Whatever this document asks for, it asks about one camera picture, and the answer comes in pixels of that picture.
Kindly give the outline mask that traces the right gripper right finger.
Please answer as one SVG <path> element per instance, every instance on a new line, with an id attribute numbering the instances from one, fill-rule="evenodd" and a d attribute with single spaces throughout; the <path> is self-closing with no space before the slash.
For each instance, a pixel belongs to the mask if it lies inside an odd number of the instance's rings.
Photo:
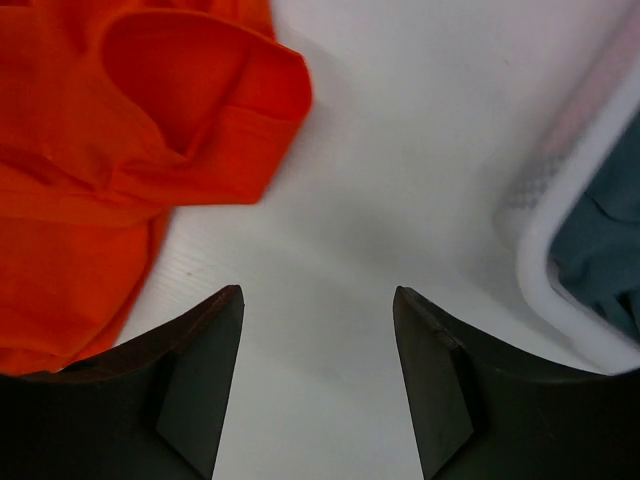
<path id="1" fill-rule="evenodd" d="M 398 354 L 426 479 L 635 479 L 639 374 L 523 351 L 400 287 Z"/>

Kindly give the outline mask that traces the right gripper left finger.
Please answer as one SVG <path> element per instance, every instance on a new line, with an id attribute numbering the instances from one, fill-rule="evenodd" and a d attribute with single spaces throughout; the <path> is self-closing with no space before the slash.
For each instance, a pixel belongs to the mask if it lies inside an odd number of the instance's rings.
<path id="1" fill-rule="evenodd" d="M 227 286 L 56 372 L 1 379 L 5 479 L 209 479 L 243 326 Z"/>

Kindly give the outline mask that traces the orange t shirt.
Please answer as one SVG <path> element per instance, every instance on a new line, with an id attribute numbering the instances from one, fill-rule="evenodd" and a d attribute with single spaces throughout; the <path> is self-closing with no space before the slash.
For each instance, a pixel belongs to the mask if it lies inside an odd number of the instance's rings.
<path id="1" fill-rule="evenodd" d="M 109 349 L 182 206 L 261 199 L 312 105 L 266 1 L 1 5 L 1 370 Z"/>

